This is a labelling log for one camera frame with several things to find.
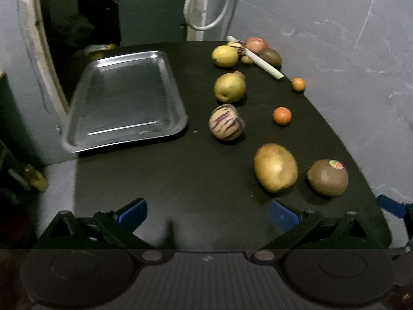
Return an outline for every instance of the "metal tray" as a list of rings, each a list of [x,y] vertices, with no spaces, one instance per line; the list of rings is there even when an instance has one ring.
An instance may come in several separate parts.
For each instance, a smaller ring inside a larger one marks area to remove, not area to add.
[[[99,59],[80,78],[63,131],[69,152],[170,136],[188,118],[166,53]]]

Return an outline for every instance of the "orange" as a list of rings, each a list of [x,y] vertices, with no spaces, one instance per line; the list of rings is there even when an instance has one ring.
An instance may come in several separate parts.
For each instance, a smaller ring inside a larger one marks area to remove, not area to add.
[[[291,121],[291,118],[292,118],[292,114],[288,108],[278,107],[273,112],[273,119],[275,123],[279,125],[282,125],[282,126],[288,125]]]
[[[302,78],[294,78],[292,80],[292,88],[294,91],[303,92],[306,88],[306,82]]]

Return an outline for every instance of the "metal bolt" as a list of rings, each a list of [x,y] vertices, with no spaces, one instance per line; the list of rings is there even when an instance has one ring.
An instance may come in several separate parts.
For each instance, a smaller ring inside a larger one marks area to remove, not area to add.
[[[161,252],[157,250],[147,250],[146,252],[143,252],[142,258],[146,261],[159,261],[162,258]]]
[[[261,249],[255,252],[255,258],[260,261],[271,261],[275,258],[275,254],[267,249]]]

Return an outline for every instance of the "black table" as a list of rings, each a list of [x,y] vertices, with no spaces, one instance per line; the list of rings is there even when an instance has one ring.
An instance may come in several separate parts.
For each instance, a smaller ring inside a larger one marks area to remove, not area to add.
[[[213,84],[229,72],[211,59],[219,42],[160,43],[119,48],[108,55],[163,50],[169,56],[186,112],[187,128],[163,140],[96,150],[79,158],[75,213],[91,216],[100,209],[147,200],[149,216],[136,235],[155,246],[192,250],[252,249],[280,233],[269,219],[273,198],[300,211],[308,208],[340,217],[357,211],[391,243],[387,223],[357,164],[340,139],[305,95],[296,93],[287,78],[276,80],[257,66],[236,67],[243,72],[247,97],[237,106],[246,122],[245,134],[233,143],[218,142],[208,119],[218,106]],[[287,127],[272,120],[279,106],[292,111]],[[265,143],[286,147],[297,160],[296,184],[278,195],[265,192],[253,173],[253,156]],[[349,175],[347,190],[331,200],[317,196],[306,172],[318,159],[336,159]]]

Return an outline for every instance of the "blue gripper pad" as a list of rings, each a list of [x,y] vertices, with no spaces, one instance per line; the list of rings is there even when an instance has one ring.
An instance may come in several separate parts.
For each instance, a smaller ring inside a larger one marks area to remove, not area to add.
[[[404,204],[395,202],[385,195],[379,195],[376,198],[376,203],[378,207],[389,211],[398,218],[403,218],[406,215],[406,206]]]
[[[270,219],[278,229],[285,233],[300,223],[298,214],[273,200],[270,206]]]
[[[126,206],[125,209],[116,212],[116,214],[117,223],[133,233],[148,216],[148,205],[146,200],[141,198]]]

